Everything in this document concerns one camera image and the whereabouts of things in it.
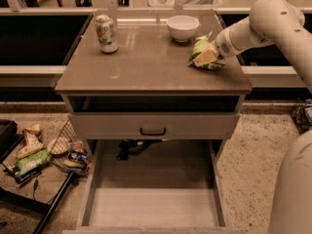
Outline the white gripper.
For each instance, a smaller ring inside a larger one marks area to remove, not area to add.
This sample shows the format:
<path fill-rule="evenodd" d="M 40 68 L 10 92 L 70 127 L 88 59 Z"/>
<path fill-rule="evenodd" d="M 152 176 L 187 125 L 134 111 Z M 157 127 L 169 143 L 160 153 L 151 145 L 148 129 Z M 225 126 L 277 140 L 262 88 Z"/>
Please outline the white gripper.
<path fill-rule="evenodd" d="M 239 47 L 240 33 L 241 30 L 236 26 L 230 26 L 223 29 L 217 34 L 214 40 L 218 52 L 213 48 L 206 49 L 193 60 L 195 66 L 200 67 L 216 61 L 218 53 L 224 58 L 241 54 L 242 49 Z"/>

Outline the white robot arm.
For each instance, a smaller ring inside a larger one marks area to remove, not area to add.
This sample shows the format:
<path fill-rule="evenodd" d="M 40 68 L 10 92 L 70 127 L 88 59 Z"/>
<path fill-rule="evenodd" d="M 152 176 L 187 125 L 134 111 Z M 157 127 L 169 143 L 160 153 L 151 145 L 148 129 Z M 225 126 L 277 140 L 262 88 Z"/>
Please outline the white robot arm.
<path fill-rule="evenodd" d="M 286 0 L 256 0 L 247 18 L 223 29 L 191 61 L 202 67 L 274 44 L 312 90 L 312 35 L 304 21 L 304 14 Z M 311 130 L 293 142 L 282 161 L 268 234 L 312 234 Z"/>

